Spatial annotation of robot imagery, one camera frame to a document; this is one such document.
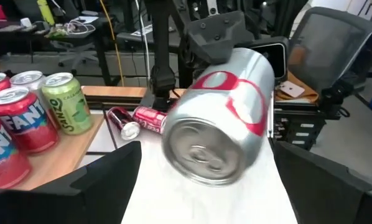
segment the floor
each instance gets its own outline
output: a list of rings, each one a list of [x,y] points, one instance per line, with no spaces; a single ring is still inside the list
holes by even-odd
[[[52,61],[58,60],[59,55],[37,54],[33,64],[28,55],[10,56],[0,59],[2,69],[11,69],[13,72],[25,70],[41,70],[44,73],[68,71],[68,67],[60,68]],[[118,75],[118,64],[113,53],[107,53],[108,66],[112,75]],[[123,72],[126,76],[126,86],[145,86],[144,61],[141,54],[134,54],[137,74],[133,66],[132,55],[121,55]],[[171,67],[177,70],[175,55],[170,57]],[[78,73],[85,75],[99,75],[100,70],[96,63],[87,63],[80,66]],[[82,85],[104,85],[101,78],[79,77]],[[368,80],[366,90],[362,93],[369,101],[372,98],[372,79]],[[345,99],[343,106],[351,113],[350,118],[341,118],[339,121],[328,121],[317,139],[313,153],[346,165],[361,174],[372,178],[372,111],[356,97]]]

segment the silver can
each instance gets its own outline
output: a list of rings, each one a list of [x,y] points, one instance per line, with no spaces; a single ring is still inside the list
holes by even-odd
[[[53,111],[47,103],[44,94],[42,93],[42,83],[44,82],[45,77],[46,76],[40,71],[27,71],[14,75],[9,81],[11,82],[12,87],[27,87],[31,92],[35,93],[40,100],[42,107],[44,107],[44,109],[48,112],[48,117],[52,121],[55,128],[60,129],[60,126],[53,115]]]
[[[167,160],[204,185],[237,181],[266,136],[273,88],[263,55],[233,49],[227,63],[209,66],[170,110],[162,140]]]

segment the red logo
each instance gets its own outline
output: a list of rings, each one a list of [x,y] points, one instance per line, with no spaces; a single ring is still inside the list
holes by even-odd
[[[218,86],[205,87],[204,84],[206,83],[206,81],[212,75],[215,75],[217,73],[225,74],[226,75],[225,81],[223,81],[223,83],[221,83]],[[236,116],[236,118],[238,118],[240,121],[242,121],[244,123],[244,125],[252,133],[254,133],[258,136],[262,136],[263,133],[264,133],[264,130],[265,130],[265,124],[266,124],[266,119],[267,119],[267,106],[265,104],[265,97],[262,94],[260,87],[258,87],[255,83],[253,83],[249,80],[243,79],[243,78],[238,78],[236,75],[234,75],[233,73],[230,73],[230,72],[217,71],[217,72],[211,72],[208,75],[205,75],[204,77],[197,80],[197,82],[192,86],[192,89],[194,89],[194,90],[226,90],[226,91],[231,91],[231,90],[237,89],[237,87],[239,86],[240,83],[248,83],[257,91],[257,93],[258,93],[258,95],[261,99],[261,108],[262,108],[261,119],[259,120],[258,123],[248,123],[248,122],[244,121],[239,116],[239,114],[237,113],[236,108],[234,106],[234,101],[235,100],[232,97],[229,97],[225,106],[228,110],[230,110],[230,112],[234,116]]]

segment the green can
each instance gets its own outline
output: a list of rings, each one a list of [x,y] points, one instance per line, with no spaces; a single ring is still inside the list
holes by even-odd
[[[71,73],[48,76],[43,82],[42,93],[64,133],[81,134],[92,127],[91,113],[80,82]]]

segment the yellow cable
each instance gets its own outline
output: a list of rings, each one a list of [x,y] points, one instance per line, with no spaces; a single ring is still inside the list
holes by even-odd
[[[117,41],[116,41],[116,36],[114,35],[114,30],[113,26],[111,25],[111,19],[109,14],[107,13],[106,7],[103,4],[103,1],[100,0],[101,7],[103,8],[105,15],[107,17],[107,20],[109,21],[109,26],[110,26],[110,31],[111,31],[111,37],[113,38],[114,41],[114,46],[116,47],[116,54],[117,54],[117,61],[118,61],[118,70],[119,74],[121,75],[121,84],[124,86],[124,77],[123,77],[123,69],[121,67],[121,59],[119,58],[119,52],[118,52],[118,46],[117,46]]]

